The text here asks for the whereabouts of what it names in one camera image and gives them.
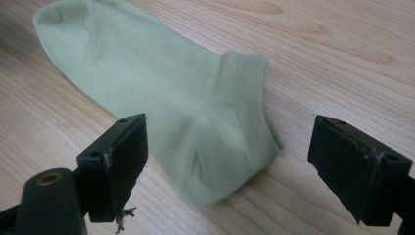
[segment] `light green fabric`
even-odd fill
[[[212,53],[119,0],[54,2],[34,25],[88,96],[119,118],[146,113],[150,149],[187,201],[217,202],[276,157],[262,57]]]

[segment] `wooden table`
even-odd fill
[[[42,50],[32,15],[48,2],[0,2],[0,211],[20,201],[34,174],[75,169],[77,154],[115,122]],[[134,2],[212,51],[266,57],[266,110],[286,148],[231,197],[204,208],[186,205],[150,156],[124,234],[396,234],[397,216],[389,228],[356,225],[306,157],[319,114],[415,160],[414,1]],[[87,226],[89,234],[116,232],[115,224]]]

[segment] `green cloth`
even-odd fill
[[[120,0],[54,2],[34,25],[79,89],[118,118],[146,113],[149,147],[187,201],[215,203],[276,157],[262,57],[212,53]]]

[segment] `wooden surface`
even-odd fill
[[[34,174],[75,169],[77,154],[115,122],[43,52],[31,18],[48,2],[0,1],[0,211],[20,201]],[[389,228],[356,225],[306,157],[319,114],[415,160],[413,0],[134,2],[212,51],[266,57],[266,110],[286,149],[205,208],[184,204],[150,156],[124,234],[396,234],[397,216]],[[88,230],[114,234],[116,225],[88,223]]]

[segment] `black object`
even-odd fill
[[[408,232],[415,227],[412,161],[346,122],[322,116],[315,119],[308,161],[357,222],[389,226],[396,212],[404,220],[399,234],[414,234]]]
[[[86,234],[83,217],[122,226],[124,206],[147,161],[144,114],[118,121],[78,157],[78,169],[56,168],[29,179],[22,202],[0,212],[0,235]]]

